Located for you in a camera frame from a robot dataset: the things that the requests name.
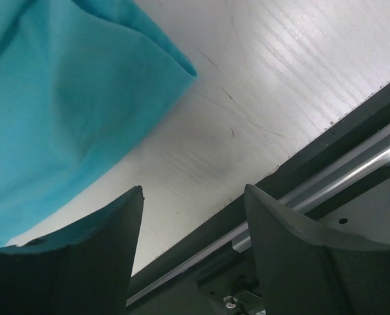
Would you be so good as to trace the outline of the light blue t shirt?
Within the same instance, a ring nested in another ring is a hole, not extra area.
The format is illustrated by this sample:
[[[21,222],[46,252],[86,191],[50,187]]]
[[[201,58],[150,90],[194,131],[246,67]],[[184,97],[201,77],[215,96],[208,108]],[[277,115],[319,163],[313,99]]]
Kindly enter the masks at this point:
[[[134,1],[0,1],[0,247],[109,171],[196,77]]]

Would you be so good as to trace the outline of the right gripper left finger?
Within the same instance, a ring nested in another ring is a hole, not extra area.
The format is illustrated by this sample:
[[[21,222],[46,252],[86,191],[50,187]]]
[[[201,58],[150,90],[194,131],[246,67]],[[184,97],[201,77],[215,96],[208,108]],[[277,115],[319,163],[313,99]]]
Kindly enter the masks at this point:
[[[0,314],[124,314],[144,196],[105,207],[23,246],[0,248]]]

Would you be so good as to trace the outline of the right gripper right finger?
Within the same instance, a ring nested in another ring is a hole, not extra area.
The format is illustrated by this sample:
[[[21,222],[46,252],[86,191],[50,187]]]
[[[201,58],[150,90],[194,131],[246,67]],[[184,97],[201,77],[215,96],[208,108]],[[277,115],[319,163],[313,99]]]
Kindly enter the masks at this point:
[[[244,208],[267,314],[390,314],[390,245],[327,227],[251,184]]]

